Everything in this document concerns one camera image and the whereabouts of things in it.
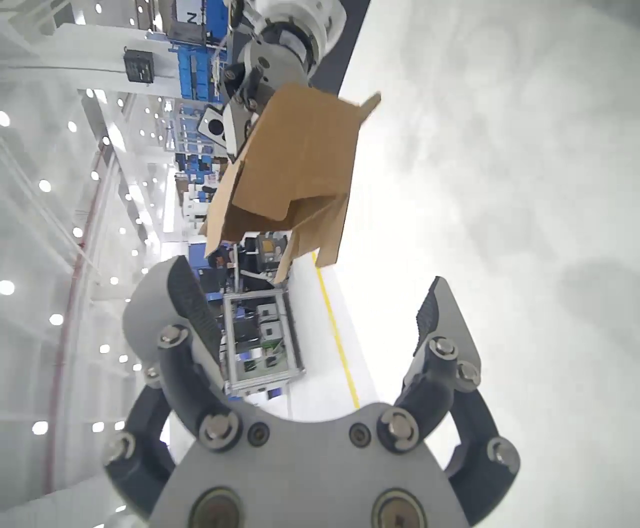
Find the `cardboard box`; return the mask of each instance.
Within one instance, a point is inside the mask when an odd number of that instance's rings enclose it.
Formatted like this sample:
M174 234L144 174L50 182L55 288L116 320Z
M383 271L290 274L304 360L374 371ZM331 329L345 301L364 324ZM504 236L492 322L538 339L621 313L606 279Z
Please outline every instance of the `cardboard box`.
M335 264L349 203L358 132L380 103L362 106L298 84L271 98L209 205L200 233L205 255L247 231L291 231L275 282L293 259L319 248L316 266Z

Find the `magnetic mount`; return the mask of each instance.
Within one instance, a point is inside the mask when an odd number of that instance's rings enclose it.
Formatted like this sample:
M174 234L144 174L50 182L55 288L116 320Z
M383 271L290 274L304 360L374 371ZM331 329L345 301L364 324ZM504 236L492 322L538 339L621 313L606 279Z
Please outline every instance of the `magnetic mount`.
M420 502L399 488L382 493L371 512L373 528L426 528L427 518Z
M214 488L201 496L189 516L189 528L241 528L242 502L228 488Z

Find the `ceiling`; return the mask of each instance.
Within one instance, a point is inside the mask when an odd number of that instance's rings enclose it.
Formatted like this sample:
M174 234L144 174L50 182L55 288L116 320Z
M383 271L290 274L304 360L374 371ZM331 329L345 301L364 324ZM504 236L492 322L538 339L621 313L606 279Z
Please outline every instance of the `ceiling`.
M155 27L153 2L95 5L25 2L0 26L0 59L29 56L74 20ZM64 79L0 81L0 511L101 475L105 441L141 388L120 318L159 260L163 106Z

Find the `white floor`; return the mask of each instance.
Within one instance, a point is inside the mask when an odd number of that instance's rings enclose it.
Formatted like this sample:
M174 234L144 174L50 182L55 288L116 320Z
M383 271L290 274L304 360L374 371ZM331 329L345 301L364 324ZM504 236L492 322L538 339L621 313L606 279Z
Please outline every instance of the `white floor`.
M486 527L640 514L630 21L584 2L372 0L344 81L345 99L381 90L383 102L362 129L334 272L386 401L417 307L435 275L448 279L484 362L481 392L522 456ZM455 437L436 434L442 457Z

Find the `cardboard flap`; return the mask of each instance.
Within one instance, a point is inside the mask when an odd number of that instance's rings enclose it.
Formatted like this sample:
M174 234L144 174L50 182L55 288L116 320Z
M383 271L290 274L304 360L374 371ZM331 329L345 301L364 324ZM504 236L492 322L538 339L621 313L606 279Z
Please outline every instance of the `cardboard flap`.
M222 230L225 226L234 187L238 176L240 176L242 172L243 162L241 159L238 159L226 170L225 175L218 186L218 190L216 190L216 194L213 195L213 200L211 200L211 203L209 204L209 208L207 209L207 219L200 230L202 234L206 234L207 236L207 244L204 250L205 257L208 257L220 245L220 241L222 240Z
M348 193L362 120L359 106L307 86L282 86L245 146L234 206L284 220L294 200Z

